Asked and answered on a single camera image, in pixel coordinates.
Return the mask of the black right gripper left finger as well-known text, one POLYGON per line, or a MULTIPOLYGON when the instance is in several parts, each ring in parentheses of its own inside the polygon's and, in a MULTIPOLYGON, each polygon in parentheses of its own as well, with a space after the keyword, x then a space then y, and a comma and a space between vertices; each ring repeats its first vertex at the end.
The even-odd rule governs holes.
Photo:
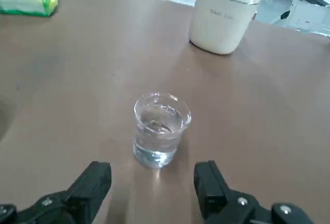
POLYGON ((21 211, 1 204, 1 223, 93 223, 110 187, 110 163, 92 161, 65 191, 44 195, 21 211))

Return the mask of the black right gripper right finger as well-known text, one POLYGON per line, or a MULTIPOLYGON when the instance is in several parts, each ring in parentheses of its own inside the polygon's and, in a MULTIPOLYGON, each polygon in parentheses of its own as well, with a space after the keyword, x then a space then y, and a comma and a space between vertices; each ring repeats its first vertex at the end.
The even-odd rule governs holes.
POLYGON ((215 161, 195 164, 194 188, 204 223, 313 223, 292 203, 278 202, 266 209, 254 196, 231 189, 215 161))

